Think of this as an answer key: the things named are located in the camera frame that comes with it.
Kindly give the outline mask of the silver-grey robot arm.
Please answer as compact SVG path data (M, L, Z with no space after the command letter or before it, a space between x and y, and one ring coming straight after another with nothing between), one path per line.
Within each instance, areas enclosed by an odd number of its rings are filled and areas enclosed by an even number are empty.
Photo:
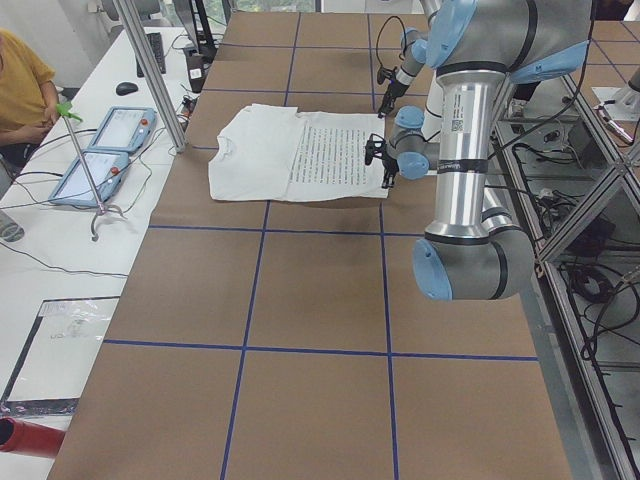
M446 20L436 20L443 1L422 1L421 4L428 24L436 23L436 29L431 31L431 36L428 37L425 32L415 29L403 28L400 53L402 63L399 67L386 68L379 54L376 54L379 62L376 81L379 85L384 84L386 80L389 81L382 103L377 110L379 118L387 116L394 110L395 101L406 93L426 64L431 68L437 68L446 61L455 48L456 43L451 36L453 23L449 19L449 10L446 10Z
M593 1L426 1L428 30L408 29L400 67L380 73L379 115L393 114L388 139L371 136L365 161L379 159L382 184L436 172L433 221L413 248L413 271L433 300L495 300L530 280L534 250L485 186L492 109L499 88L569 74L587 57ZM423 68L442 91L439 142L422 134L423 112L396 108Z

